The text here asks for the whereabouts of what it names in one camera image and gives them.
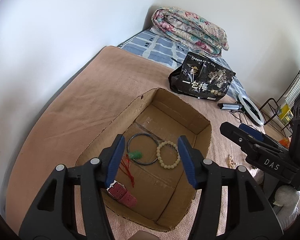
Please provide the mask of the right white gloved hand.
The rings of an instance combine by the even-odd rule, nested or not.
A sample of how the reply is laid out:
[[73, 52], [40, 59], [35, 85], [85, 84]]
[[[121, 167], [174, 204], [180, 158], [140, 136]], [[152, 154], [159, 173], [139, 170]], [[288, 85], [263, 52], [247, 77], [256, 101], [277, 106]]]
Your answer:
[[280, 207], [276, 215], [283, 230], [288, 229], [295, 222], [299, 214], [299, 201], [300, 192], [293, 187], [283, 185], [277, 189], [274, 205]]

